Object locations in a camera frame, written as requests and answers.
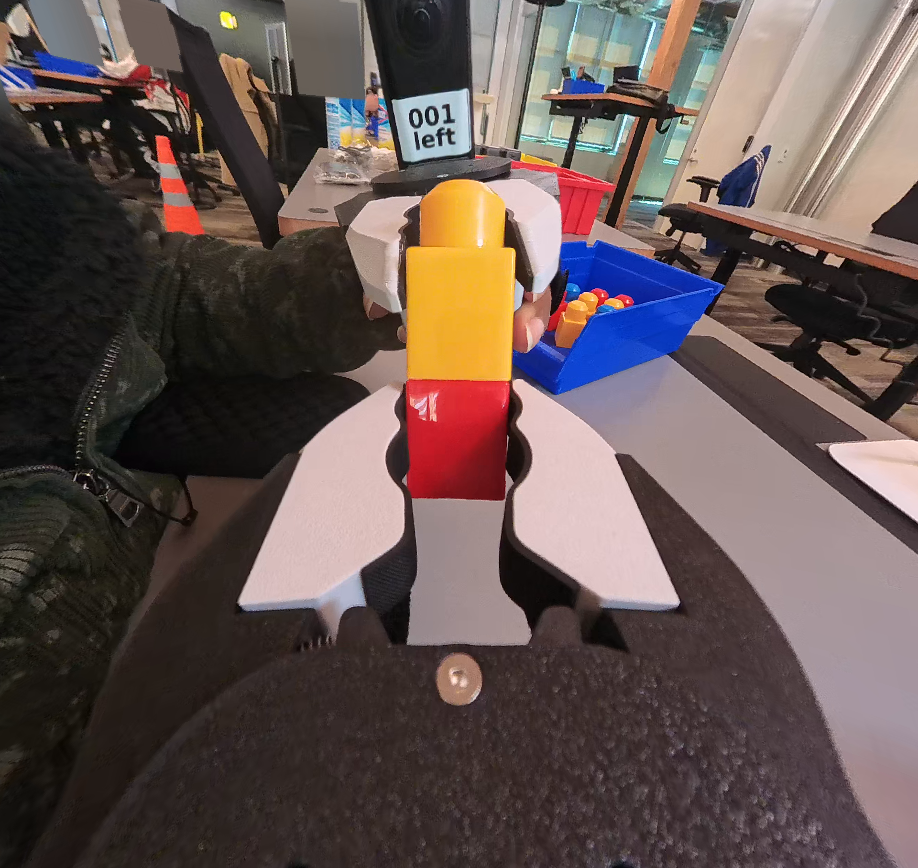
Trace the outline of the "pack of labelled bottles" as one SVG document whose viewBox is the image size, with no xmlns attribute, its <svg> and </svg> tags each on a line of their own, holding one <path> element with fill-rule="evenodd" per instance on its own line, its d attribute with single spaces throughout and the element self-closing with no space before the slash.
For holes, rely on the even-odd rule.
<svg viewBox="0 0 918 868">
<path fill-rule="evenodd" d="M 387 104 L 382 94 L 365 98 L 326 97 L 325 116 L 327 148 L 363 146 L 394 150 Z"/>
</svg>

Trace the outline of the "blue jacket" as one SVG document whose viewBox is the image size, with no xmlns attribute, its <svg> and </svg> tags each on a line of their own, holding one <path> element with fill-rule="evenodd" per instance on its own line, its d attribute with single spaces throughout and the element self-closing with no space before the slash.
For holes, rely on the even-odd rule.
<svg viewBox="0 0 918 868">
<path fill-rule="evenodd" d="M 750 208 L 754 205 L 771 149 L 770 144 L 765 145 L 757 154 L 724 175 L 717 188 L 719 205 L 737 208 Z"/>
</svg>

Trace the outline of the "orange traffic cone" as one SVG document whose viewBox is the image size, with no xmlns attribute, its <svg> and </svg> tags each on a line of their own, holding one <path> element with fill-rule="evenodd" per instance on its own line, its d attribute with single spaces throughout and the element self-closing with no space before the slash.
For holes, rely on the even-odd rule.
<svg viewBox="0 0 918 868">
<path fill-rule="evenodd" d="M 157 135 L 156 159 L 164 202 L 164 222 L 168 232 L 202 235 L 199 219 L 167 136 Z"/>
</svg>

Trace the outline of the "standing desk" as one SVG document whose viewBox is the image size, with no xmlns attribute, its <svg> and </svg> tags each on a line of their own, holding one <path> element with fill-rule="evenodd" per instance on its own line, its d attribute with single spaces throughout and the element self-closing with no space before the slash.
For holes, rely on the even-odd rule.
<svg viewBox="0 0 918 868">
<path fill-rule="evenodd" d="M 667 94 L 664 94 L 658 102 L 621 93 L 550 93 L 543 95 L 542 99 L 550 103 L 550 113 L 553 116 L 573 118 L 567 148 L 561 163 L 561 166 L 566 169 L 572 166 L 578 139 L 587 121 L 592 119 L 613 121 L 619 116 L 630 116 L 635 119 L 623 162 L 617 179 L 614 181 L 614 193 L 604 218 L 608 226 L 614 226 L 616 229 L 620 229 L 625 221 L 637 180 L 650 150 L 652 131 L 661 134 L 666 131 L 668 124 L 674 119 L 699 116 L 699 110 L 673 105 Z"/>
</svg>

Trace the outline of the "wooden post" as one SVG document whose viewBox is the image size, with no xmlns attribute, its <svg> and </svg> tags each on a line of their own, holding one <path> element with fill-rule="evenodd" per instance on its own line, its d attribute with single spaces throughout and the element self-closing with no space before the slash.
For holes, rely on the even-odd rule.
<svg viewBox="0 0 918 868">
<path fill-rule="evenodd" d="M 649 72 L 651 86 L 669 91 L 678 71 L 688 37 L 699 12 L 702 0 L 672 0 L 667 21 L 656 50 L 656 56 Z M 634 196 L 634 189 L 648 156 L 652 143 L 651 133 L 657 118 L 653 114 L 635 118 L 628 137 L 622 167 L 620 169 L 612 203 L 605 223 L 621 229 L 627 208 Z"/>
</svg>

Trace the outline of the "red mega block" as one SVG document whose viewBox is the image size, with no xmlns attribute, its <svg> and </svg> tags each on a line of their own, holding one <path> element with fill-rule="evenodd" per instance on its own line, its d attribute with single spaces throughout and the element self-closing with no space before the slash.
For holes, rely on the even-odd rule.
<svg viewBox="0 0 918 868">
<path fill-rule="evenodd" d="M 414 499 L 506 496 L 509 380 L 407 380 L 407 488 Z"/>
</svg>

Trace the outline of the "tan coat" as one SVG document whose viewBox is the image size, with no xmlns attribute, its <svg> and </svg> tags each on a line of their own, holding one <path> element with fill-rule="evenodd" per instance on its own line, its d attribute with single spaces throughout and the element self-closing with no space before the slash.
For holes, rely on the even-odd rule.
<svg viewBox="0 0 918 868">
<path fill-rule="evenodd" d="M 267 83 L 245 59 L 222 53 L 219 64 L 262 153 L 270 159 L 278 146 L 279 127 Z"/>
</svg>

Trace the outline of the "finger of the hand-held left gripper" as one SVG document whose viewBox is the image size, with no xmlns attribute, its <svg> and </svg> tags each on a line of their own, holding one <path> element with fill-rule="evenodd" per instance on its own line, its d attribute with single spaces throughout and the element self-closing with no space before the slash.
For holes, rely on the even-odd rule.
<svg viewBox="0 0 918 868">
<path fill-rule="evenodd" d="M 540 295 L 557 276 L 562 243 L 559 201 L 525 178 L 500 181 L 505 245 L 515 252 L 515 294 Z"/>
<path fill-rule="evenodd" d="M 366 201 L 346 230 L 352 262 L 364 300 L 381 310 L 407 317 L 405 253 L 417 242 L 421 196 L 393 196 Z"/>
</svg>

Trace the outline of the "pile of mega blocks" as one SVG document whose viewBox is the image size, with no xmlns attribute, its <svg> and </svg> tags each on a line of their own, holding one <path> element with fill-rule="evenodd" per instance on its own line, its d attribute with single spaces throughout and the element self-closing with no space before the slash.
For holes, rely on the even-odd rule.
<svg viewBox="0 0 918 868">
<path fill-rule="evenodd" d="M 624 293 L 611 296 L 604 288 L 582 289 L 568 284 L 560 306 L 552 314 L 548 331 L 554 334 L 556 347 L 570 349 L 594 317 L 634 305 L 634 298 Z"/>
</svg>

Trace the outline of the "black bag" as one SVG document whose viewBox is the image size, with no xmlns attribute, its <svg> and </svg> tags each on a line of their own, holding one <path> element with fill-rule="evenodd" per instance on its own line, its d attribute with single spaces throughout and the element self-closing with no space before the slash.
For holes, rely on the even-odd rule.
<svg viewBox="0 0 918 868">
<path fill-rule="evenodd" d="M 677 115 L 676 107 L 670 103 L 666 90 L 639 80 L 621 78 L 607 86 L 606 91 L 650 105 L 657 121 L 658 134 L 667 132 L 672 118 Z"/>
</svg>

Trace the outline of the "yellow mega block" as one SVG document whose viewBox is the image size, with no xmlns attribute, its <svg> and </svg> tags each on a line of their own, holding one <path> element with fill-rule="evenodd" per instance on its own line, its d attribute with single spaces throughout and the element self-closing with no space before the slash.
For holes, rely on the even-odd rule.
<svg viewBox="0 0 918 868">
<path fill-rule="evenodd" d="M 419 203 L 406 251 L 407 378 L 511 379 L 515 250 L 507 209 L 484 183 L 442 182 Z"/>
</svg>

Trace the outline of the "black office chair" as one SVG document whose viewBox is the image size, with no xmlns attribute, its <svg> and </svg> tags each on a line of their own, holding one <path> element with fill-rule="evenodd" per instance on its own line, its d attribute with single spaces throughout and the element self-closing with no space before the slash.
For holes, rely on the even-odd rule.
<svg viewBox="0 0 918 868">
<path fill-rule="evenodd" d="M 700 203 L 708 202 L 711 192 L 717 189 L 721 183 L 720 180 L 707 176 L 692 176 L 688 182 L 699 187 Z M 658 217 L 666 218 L 670 221 L 670 227 L 665 235 L 671 237 L 674 233 L 678 233 L 679 238 L 670 249 L 657 250 L 656 261 L 667 265 L 678 264 L 686 271 L 699 275 L 701 272 L 700 264 L 690 258 L 683 250 L 685 237 L 690 233 L 701 233 L 704 229 L 699 213 L 689 208 L 685 203 L 670 203 L 660 208 Z"/>
<path fill-rule="evenodd" d="M 786 346 L 758 342 L 760 348 L 814 380 L 829 380 L 864 406 L 873 400 L 820 353 L 824 344 L 841 346 L 851 356 L 859 350 L 853 341 L 887 349 L 900 349 L 916 342 L 916 321 L 904 314 L 876 310 L 819 288 L 782 284 L 765 293 L 765 301 L 778 310 L 776 321 L 799 329 Z"/>
<path fill-rule="evenodd" d="M 192 103 L 223 157 L 255 223 L 262 246 L 281 239 L 281 187 L 230 87 L 207 31 L 167 10 Z"/>
</svg>

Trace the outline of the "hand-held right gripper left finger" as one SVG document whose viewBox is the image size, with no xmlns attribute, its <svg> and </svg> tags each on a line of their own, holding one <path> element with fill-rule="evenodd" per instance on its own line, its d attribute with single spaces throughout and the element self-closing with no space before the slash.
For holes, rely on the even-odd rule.
<svg viewBox="0 0 918 868">
<path fill-rule="evenodd" d="M 371 393 L 302 449 L 238 597 L 247 613 L 310 609 L 338 625 L 409 602 L 417 544 L 401 384 Z"/>
</svg>

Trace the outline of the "clear plastic bag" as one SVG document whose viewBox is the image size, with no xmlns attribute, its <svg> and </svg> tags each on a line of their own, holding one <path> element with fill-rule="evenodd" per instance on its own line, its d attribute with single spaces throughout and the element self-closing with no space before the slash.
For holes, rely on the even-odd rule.
<svg viewBox="0 0 918 868">
<path fill-rule="evenodd" d="M 370 144 L 330 150 L 314 170 L 314 179 L 325 185 L 370 185 L 384 173 L 397 170 L 395 151 Z"/>
</svg>

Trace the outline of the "green fleece jacket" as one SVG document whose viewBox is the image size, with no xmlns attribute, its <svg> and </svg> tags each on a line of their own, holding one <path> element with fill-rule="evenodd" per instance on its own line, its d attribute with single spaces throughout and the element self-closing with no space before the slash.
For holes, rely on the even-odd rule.
<svg viewBox="0 0 918 868">
<path fill-rule="evenodd" d="M 2 118 L 2 866 L 58 804 L 145 592 L 169 475 L 114 460 L 164 390 L 158 220 Z"/>
</svg>

